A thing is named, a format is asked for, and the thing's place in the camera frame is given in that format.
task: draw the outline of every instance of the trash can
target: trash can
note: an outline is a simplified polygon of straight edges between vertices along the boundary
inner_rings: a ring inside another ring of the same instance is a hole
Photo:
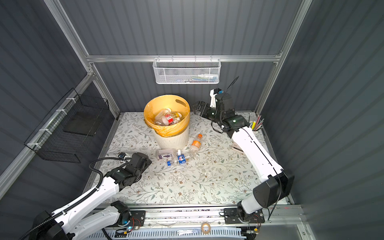
[[[181,113],[182,120],[171,126],[158,126],[155,116],[164,108]],[[190,108],[188,102],[176,95],[163,95],[152,99],[144,108],[145,123],[152,129],[156,142],[162,149],[183,149],[189,139]]]

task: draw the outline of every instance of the black mounting plate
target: black mounting plate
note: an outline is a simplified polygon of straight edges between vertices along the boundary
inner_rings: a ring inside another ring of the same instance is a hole
[[[133,226],[133,220],[132,220],[132,217],[135,219],[134,222],[134,226],[144,226],[144,221],[145,221],[145,211],[131,211],[131,219],[130,219],[130,223],[127,225],[127,227],[129,226]],[[109,226],[109,227],[118,227],[117,223]]]
[[[265,222],[265,219],[264,219],[264,214],[263,214],[263,211],[260,209],[260,210],[257,210],[253,213],[255,216],[254,218],[257,220],[252,218],[249,223],[264,223]],[[237,217],[237,208],[227,208],[227,209],[224,209],[224,216],[227,216],[227,217],[224,217],[225,219],[225,224],[236,224],[236,223],[242,223],[239,218]]]

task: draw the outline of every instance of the white trash can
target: white trash can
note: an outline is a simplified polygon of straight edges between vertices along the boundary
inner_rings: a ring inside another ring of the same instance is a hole
[[[175,148],[183,149],[189,140],[189,126],[184,129],[181,133],[173,137],[162,137],[156,133],[152,128],[153,135],[155,136],[156,142],[161,149]]]

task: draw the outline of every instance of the white wire basket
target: white wire basket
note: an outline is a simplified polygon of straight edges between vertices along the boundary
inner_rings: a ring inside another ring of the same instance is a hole
[[[153,61],[158,84],[216,84],[220,79],[220,59],[217,61]]]

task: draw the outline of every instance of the yellow trash bag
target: yellow trash bag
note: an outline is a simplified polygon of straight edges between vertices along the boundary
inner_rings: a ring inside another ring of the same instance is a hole
[[[155,116],[164,108],[181,113],[182,120],[171,126],[158,126]],[[190,108],[188,102],[176,95],[163,95],[152,99],[144,108],[145,123],[162,137],[172,137],[181,133],[189,124]]]

